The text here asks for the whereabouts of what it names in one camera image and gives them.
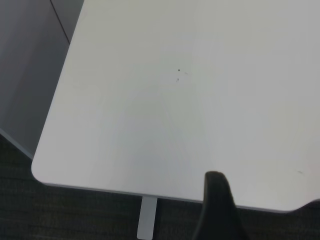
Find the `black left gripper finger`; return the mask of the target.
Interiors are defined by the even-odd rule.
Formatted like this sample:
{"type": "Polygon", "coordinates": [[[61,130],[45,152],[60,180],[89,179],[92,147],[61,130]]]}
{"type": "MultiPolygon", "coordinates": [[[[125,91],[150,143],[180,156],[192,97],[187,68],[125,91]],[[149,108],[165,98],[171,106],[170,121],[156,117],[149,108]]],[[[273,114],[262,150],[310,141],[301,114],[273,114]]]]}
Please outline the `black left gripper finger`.
{"type": "Polygon", "coordinates": [[[248,240],[227,178],[209,171],[204,177],[202,210],[196,227],[197,240],[248,240]]]}

